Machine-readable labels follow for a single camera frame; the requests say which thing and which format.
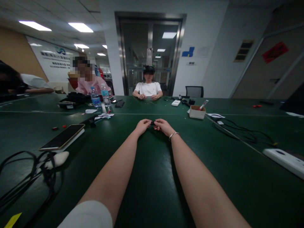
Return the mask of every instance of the pen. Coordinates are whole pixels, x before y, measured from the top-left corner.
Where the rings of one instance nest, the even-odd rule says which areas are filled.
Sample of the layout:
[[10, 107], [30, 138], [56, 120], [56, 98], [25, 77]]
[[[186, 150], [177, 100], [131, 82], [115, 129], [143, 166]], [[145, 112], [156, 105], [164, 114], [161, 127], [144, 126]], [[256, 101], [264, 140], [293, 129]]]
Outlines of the pen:
[[199, 108], [199, 111], [203, 109], [203, 107], [208, 103], [208, 100], [205, 100], [205, 102], [203, 103], [203, 105]]

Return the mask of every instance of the glass door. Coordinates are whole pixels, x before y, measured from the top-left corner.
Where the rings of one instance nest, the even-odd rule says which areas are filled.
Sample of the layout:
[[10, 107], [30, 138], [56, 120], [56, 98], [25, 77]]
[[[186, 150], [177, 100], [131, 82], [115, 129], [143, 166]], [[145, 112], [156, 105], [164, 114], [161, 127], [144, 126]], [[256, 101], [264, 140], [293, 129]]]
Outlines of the glass door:
[[155, 68], [153, 81], [159, 82], [165, 96], [173, 94], [173, 77], [181, 22], [157, 20], [121, 20], [125, 95], [132, 95], [143, 82], [143, 68]]

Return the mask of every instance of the silver bracelet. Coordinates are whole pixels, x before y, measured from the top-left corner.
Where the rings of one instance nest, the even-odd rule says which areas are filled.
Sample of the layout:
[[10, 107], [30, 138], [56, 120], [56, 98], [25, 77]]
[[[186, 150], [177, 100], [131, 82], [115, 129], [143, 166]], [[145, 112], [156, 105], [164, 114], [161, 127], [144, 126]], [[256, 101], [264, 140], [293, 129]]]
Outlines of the silver bracelet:
[[171, 140], [170, 140], [171, 137], [172, 137], [173, 135], [175, 135], [175, 134], [179, 134], [179, 133], [178, 133], [178, 132], [175, 132], [175, 133], [171, 134], [170, 137], [169, 137], [169, 141], [171, 141]]

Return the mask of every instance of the white t-shirt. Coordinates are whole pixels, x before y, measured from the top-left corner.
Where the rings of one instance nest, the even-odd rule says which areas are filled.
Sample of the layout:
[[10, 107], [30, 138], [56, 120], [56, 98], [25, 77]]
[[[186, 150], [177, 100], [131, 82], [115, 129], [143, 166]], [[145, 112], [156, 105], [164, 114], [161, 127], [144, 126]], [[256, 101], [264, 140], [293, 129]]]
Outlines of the white t-shirt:
[[30, 89], [40, 89], [47, 88], [52, 89], [52, 87], [42, 78], [31, 74], [20, 74], [22, 81], [28, 85]]
[[139, 94], [144, 94], [147, 97], [150, 97], [152, 95], [157, 95], [159, 91], [161, 91], [161, 86], [158, 82], [152, 82], [152, 83], [137, 83], [136, 91], [138, 91]]
[[104, 204], [85, 201], [77, 205], [58, 228], [113, 228], [112, 217]]

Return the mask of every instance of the pink shirt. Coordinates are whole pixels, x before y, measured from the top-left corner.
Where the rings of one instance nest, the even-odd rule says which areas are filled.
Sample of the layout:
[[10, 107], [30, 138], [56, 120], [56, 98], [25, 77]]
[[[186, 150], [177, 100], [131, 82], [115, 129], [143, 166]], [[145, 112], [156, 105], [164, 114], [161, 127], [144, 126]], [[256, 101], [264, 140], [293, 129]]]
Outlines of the pink shirt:
[[76, 91], [87, 95], [88, 92], [91, 90], [91, 86], [94, 86], [95, 89], [97, 89], [98, 94], [101, 94], [101, 84], [104, 84], [108, 91], [111, 90], [111, 88], [107, 86], [107, 83], [105, 82], [105, 80], [102, 79], [102, 77], [95, 76], [94, 81], [79, 81]]

